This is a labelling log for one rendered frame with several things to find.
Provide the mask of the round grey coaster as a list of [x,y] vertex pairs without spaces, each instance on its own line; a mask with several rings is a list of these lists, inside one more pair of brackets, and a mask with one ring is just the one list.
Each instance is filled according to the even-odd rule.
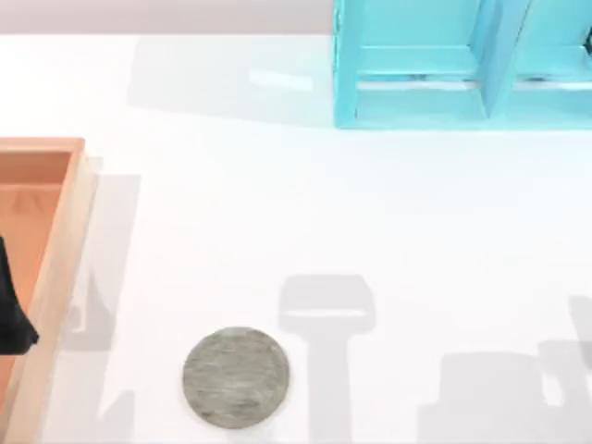
[[270,418],[290,388],[290,362],[280,344],[253,327],[224,327],[188,353],[181,390],[206,423],[239,430]]

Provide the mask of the light blue rack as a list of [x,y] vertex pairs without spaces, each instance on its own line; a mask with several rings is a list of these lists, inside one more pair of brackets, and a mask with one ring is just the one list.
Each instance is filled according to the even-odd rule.
[[592,130],[592,0],[332,0],[333,121]]

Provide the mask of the shallow salmon-coloured box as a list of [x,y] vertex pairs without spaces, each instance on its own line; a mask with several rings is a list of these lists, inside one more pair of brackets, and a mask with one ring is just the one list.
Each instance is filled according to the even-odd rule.
[[0,236],[40,334],[0,357],[0,444],[38,444],[97,184],[81,138],[0,138]]

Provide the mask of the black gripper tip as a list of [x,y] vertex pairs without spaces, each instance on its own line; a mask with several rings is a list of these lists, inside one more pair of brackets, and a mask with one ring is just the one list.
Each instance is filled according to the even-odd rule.
[[0,355],[24,355],[38,343],[39,338],[19,303],[6,245],[0,236]]

